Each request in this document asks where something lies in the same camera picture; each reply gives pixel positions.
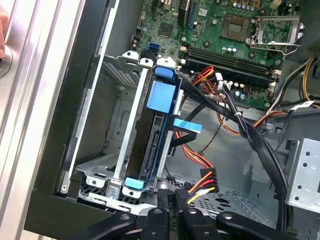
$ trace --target metal side panel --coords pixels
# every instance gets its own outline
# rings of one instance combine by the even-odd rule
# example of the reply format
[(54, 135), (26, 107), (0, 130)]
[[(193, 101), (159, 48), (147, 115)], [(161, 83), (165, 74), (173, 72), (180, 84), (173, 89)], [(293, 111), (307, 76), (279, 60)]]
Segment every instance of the metal side panel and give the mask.
[(292, 167), (288, 195), (291, 206), (320, 213), (320, 142), (303, 139)]
[[(16, 54), (24, 57), (17, 63), (18, 74), (9, 75), (17, 81), (17, 88), (8, 113), (12, 121), (7, 122), (10, 125), (4, 129), (2, 138), (2, 143), (9, 146), (0, 153), (4, 162), (0, 181), (2, 239), (20, 238), (38, 170), (38, 156), (48, 134), (83, 4), (82, 0), (15, 2), (7, 43), (11, 38), (14, 43), (21, 43), (22, 53), (17, 48)], [(19, 38), (19, 33), (27, 34), (26, 42), (26, 36)]]
[[(80, 118), (84, 102), (86, 110), (89, 110), (95, 84), (99, 77), (100, 68), (96, 67), (94, 79), (88, 79), (91, 67), (101, 66), (99, 56), (95, 55), (99, 29), (108, 9), (108, 0), (86, 0), (81, 15), (81, 21), (76, 29), (76, 36), (72, 48), (72, 54), (67, 63), (67, 71), (64, 74), (62, 87), (58, 94), (55, 110), (52, 114), (50, 130), (46, 138), (39, 172), (36, 177), (34, 189), (46, 194), (57, 192), (61, 169), (64, 166), (67, 150), (72, 145), (78, 148), (83, 127), (88, 111)], [(70, 152), (71, 159), (75, 151)]]

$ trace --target motherboard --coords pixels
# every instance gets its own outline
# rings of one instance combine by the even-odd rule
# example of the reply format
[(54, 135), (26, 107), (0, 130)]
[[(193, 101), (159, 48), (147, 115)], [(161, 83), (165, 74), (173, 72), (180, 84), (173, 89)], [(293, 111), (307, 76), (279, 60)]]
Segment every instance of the motherboard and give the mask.
[[(233, 82), (238, 79), (231, 88), (235, 100), (245, 107), (267, 109), (272, 94), (269, 83), (277, 81), (272, 79), (272, 72), (281, 69), (284, 59), (281, 51), (285, 52), (286, 46), (253, 48), (251, 36), (257, 31), (257, 17), (293, 16), (298, 3), (298, 0), (145, 0), (133, 49), (139, 53), (150, 49), (158, 58), (171, 57), (181, 63), (181, 71), (185, 73), (199, 73), (206, 65), (225, 63), (221, 69), (224, 75)], [(269, 21), (263, 29), (263, 41), (287, 42), (292, 24)], [(230, 74), (234, 66), (236, 74)]]

